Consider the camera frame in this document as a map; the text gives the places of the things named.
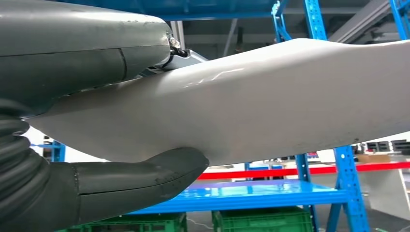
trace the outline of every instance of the cardboard box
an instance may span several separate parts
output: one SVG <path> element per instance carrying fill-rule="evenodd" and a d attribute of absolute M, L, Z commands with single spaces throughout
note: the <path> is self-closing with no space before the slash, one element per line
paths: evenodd
<path fill-rule="evenodd" d="M 357 159 L 361 163 L 389 163 L 389 155 L 356 155 Z"/>

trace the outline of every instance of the shelf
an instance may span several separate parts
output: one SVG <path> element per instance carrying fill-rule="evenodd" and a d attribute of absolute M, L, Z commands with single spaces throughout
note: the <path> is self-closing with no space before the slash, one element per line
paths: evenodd
<path fill-rule="evenodd" d="M 154 214 L 347 202 L 345 190 L 300 180 L 193 184 L 167 202 L 132 212 Z"/>
<path fill-rule="evenodd" d="M 58 0 L 154 15 L 165 21 L 271 17 L 273 0 Z"/>

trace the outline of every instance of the green plastic crate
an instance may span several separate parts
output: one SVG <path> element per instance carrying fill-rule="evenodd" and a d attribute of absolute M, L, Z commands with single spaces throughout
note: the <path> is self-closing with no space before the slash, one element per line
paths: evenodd
<path fill-rule="evenodd" d="M 58 232 L 188 232 L 185 213 L 123 215 Z"/>
<path fill-rule="evenodd" d="M 313 232 L 310 213 L 295 206 L 213 211 L 214 232 Z"/>

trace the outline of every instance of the blue metal shelving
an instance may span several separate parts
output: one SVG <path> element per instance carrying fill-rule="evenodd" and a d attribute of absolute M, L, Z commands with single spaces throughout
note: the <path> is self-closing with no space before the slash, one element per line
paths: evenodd
<path fill-rule="evenodd" d="M 278 43 L 291 39 L 286 32 L 286 25 L 283 16 L 283 10 L 286 7 L 286 3 L 287 0 L 283 0 L 282 2 L 278 1 L 272 7 L 272 17 Z M 327 40 L 318 0 L 304 0 L 304 4 L 310 37 L 312 39 Z M 363 203 L 357 171 L 354 165 L 352 148 L 351 146 L 339 147 L 335 148 L 334 152 L 337 165 L 337 184 L 335 188 L 347 191 L 349 200 L 342 204 L 332 203 L 326 231 L 336 231 L 340 210 L 343 207 L 348 218 L 350 231 L 368 232 L 370 231 L 370 227 L 367 221 L 366 208 Z M 310 182 L 310 173 L 306 154 L 298 155 L 296 157 L 296 163 L 298 167 L 299 179 Z M 314 206 L 305 205 L 304 208 L 310 210 L 311 215 L 313 216 L 313 225 L 317 231 L 318 221 Z"/>
<path fill-rule="evenodd" d="M 193 184 L 174 199 L 132 212 L 155 214 L 344 203 L 346 190 L 300 180 L 263 180 Z"/>
<path fill-rule="evenodd" d="M 84 5 L 158 16 L 165 21 L 273 17 L 278 43 L 292 39 L 286 31 L 283 15 L 288 0 L 59 0 Z M 404 2 L 396 15 L 406 7 Z M 310 37 L 327 40 L 318 0 L 304 0 Z M 194 184 L 167 202 L 133 212 L 150 214 L 304 205 L 311 212 L 314 229 L 317 221 L 314 205 L 332 204 L 327 232 L 335 232 L 341 208 L 344 208 L 351 232 L 369 232 L 366 209 L 360 192 L 350 146 L 335 148 L 338 177 L 335 188 L 310 182 L 305 154 L 297 156 L 299 180 L 273 180 L 238 183 Z"/>
<path fill-rule="evenodd" d="M 65 160 L 65 145 L 57 141 L 53 141 L 52 144 L 31 144 L 31 146 L 37 146 L 41 148 L 51 149 L 51 160 L 52 162 L 64 162 Z"/>
<path fill-rule="evenodd" d="M 400 38 L 410 39 L 410 0 L 390 0 L 390 5 Z"/>

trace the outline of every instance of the red beam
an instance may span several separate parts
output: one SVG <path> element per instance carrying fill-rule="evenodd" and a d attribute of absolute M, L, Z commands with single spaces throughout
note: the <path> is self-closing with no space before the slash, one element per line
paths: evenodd
<path fill-rule="evenodd" d="M 410 168 L 410 162 L 397 163 L 372 163 L 356 165 L 358 172 L 372 172 L 372 171 L 386 171 L 393 169 Z M 318 174 L 334 174 L 336 167 L 320 167 L 310 168 L 310 173 Z M 243 171 L 243 172 L 229 172 L 229 173 L 204 173 L 198 179 L 200 180 L 214 180 L 214 179 L 231 179 L 231 178 L 257 178 L 266 176 L 286 176 L 297 175 L 297 169 L 279 169 L 266 171 Z"/>

